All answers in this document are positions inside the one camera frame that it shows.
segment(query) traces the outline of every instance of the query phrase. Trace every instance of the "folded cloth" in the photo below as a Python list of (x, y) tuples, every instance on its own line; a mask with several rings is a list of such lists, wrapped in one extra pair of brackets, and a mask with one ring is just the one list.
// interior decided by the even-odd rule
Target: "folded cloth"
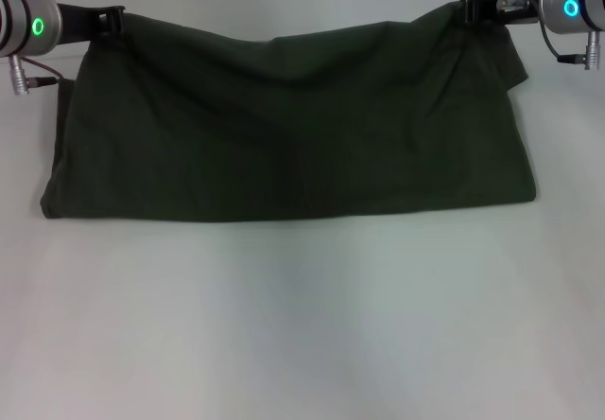
[(56, 218), (318, 219), (533, 201), (507, 29), (412, 23), (241, 42), (137, 15), (59, 88)]

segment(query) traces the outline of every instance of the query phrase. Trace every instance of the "cable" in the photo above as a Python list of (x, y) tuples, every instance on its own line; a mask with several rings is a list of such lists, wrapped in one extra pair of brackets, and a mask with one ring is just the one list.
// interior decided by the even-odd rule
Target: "cable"
[(43, 63), (39, 63), (39, 62), (33, 61), (32, 59), (29, 59), (29, 58), (21, 58), (21, 60), (23, 62), (31, 63), (32, 65), (40, 67), (43, 70), (46, 70), (47, 72), (52, 73), (53, 75), (55, 75), (59, 79), (64, 79), (64, 77), (63, 77), (63, 75), (61, 73), (59, 73), (54, 68), (49, 67), (48, 65), (44, 65)]
[(540, 6), (538, 5), (538, 1), (536, 1), (536, 0), (528, 0), (528, 1), (536, 9), (536, 13), (538, 14), (538, 20), (540, 21), (540, 29), (542, 30), (542, 36), (544, 37), (546, 46), (548, 46), (548, 49), (550, 50), (550, 52), (558, 60), (561, 57), (561, 55), (557, 52), (555, 47), (550, 42), (550, 39), (548, 38), (548, 33), (546, 32), (545, 21), (542, 18), (542, 13), (540, 12)]

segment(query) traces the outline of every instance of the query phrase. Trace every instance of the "cloth fold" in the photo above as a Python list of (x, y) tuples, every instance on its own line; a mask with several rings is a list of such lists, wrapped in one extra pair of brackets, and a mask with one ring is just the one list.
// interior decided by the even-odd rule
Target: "cloth fold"
[(508, 30), (412, 23), (242, 42), (137, 15), (59, 87), (46, 217), (318, 219), (533, 201)]

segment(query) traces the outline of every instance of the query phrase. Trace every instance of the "white wall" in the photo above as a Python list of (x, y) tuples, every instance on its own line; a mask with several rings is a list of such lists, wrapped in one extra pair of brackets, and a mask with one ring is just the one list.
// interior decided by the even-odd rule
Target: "white wall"
[[(451, 0), (59, 1), (255, 40)], [(387, 218), (47, 221), (55, 91), (0, 65), (0, 419), (602, 419), (605, 73), (512, 33), (538, 201)]]

